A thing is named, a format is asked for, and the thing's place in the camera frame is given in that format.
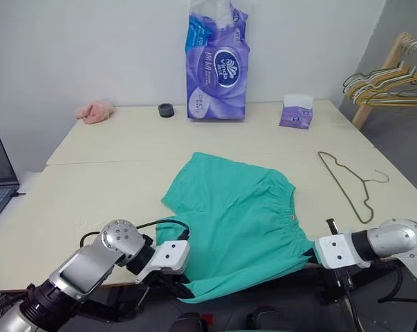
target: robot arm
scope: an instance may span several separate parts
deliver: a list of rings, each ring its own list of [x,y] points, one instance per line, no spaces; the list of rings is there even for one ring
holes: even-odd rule
[[[125,220],[107,224],[95,241],[77,250],[40,286],[28,287],[28,295],[0,319],[0,332],[56,332],[111,274],[117,264],[135,274],[139,284],[155,275],[182,298],[194,297],[166,274],[183,273],[189,244],[166,241],[153,248],[147,237]]]
[[[417,279],[417,223],[408,219],[385,221],[379,228],[355,233],[334,234],[315,242],[316,256],[328,269],[358,265],[395,257]]]

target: vinda logo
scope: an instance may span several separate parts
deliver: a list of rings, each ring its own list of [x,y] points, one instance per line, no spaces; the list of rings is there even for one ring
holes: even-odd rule
[[[239,78],[239,63],[236,57],[227,50],[219,50],[214,55],[217,81],[224,88],[235,85]]]

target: wire hanger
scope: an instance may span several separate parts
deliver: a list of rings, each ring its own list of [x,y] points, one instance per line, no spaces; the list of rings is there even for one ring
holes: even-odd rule
[[[334,157],[332,154],[330,154],[330,153],[328,153],[328,152],[325,152],[325,151],[319,151],[317,154],[319,155],[320,159],[322,160],[322,162],[323,162],[323,164],[325,165],[325,167],[326,167],[326,169],[328,170],[328,172],[329,172],[329,173],[331,174],[331,176],[333,177],[334,181],[335,181],[335,182],[337,183],[337,185],[339,186],[339,188],[340,188],[340,190],[342,191],[342,193],[345,195],[346,199],[348,200],[349,204],[350,204],[350,205],[351,205],[351,207],[353,208],[353,211],[354,211],[354,213],[355,213],[356,217],[359,219],[359,221],[360,221],[361,223],[365,224],[365,223],[369,223],[371,220],[373,220],[373,218],[374,218],[374,209],[373,209],[373,208],[372,208],[372,207],[368,204],[368,201],[369,201],[369,193],[368,193],[368,188],[367,188],[367,182],[372,181],[372,182],[377,182],[377,183],[387,183],[387,182],[389,182],[389,176],[387,176],[385,173],[383,173],[383,172],[379,172],[378,170],[376,170],[376,169],[375,169],[375,171],[376,171],[377,173],[384,175],[387,179],[386,179],[385,181],[376,180],[376,179],[374,179],[374,178],[370,178],[370,179],[366,180],[366,179],[361,178],[360,176],[358,176],[358,175],[357,175],[357,174],[356,174],[353,170],[351,170],[348,166],[343,165],[343,164],[340,164],[340,163],[337,161],[337,158],[336,158],[336,157]],[[351,201],[351,199],[349,198],[348,194],[345,192],[344,188],[342,187],[342,185],[340,184],[340,182],[338,181],[338,179],[337,179],[337,178],[336,178],[336,176],[334,175],[333,171],[331,171],[331,168],[328,166],[328,164],[327,164],[327,163],[326,163],[326,161],[324,160],[323,155],[325,155],[325,156],[328,156],[328,157],[332,158],[332,159],[334,160],[334,163],[335,163],[337,166],[342,167],[342,168],[345,168],[348,172],[350,172],[350,173],[351,173],[352,175],[354,175],[357,179],[359,179],[359,180],[360,180],[360,182],[362,182],[362,185],[363,185],[363,188],[364,188],[364,191],[365,191],[365,199],[363,200],[363,203],[364,203],[364,205],[368,208],[368,210],[370,211],[370,217],[369,217],[367,220],[365,220],[365,221],[364,221],[364,220],[362,219],[362,217],[359,215],[359,212],[356,210],[356,208],[355,208],[355,206],[354,206],[353,202]]]

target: pink plush toy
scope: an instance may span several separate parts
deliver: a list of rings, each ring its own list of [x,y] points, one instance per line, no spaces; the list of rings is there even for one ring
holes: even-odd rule
[[[109,102],[94,100],[90,104],[78,108],[76,118],[83,119],[86,124],[91,125],[108,119],[112,113],[113,107]]]

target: purple tissue pack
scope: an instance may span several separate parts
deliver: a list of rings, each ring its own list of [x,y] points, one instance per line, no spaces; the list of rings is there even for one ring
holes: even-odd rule
[[[205,6],[222,2],[222,19],[192,8],[185,53],[187,58],[187,115],[193,119],[245,118],[248,53],[245,21],[248,15],[229,1],[207,0]]]
[[[311,95],[285,95],[279,126],[308,129],[313,119]]]

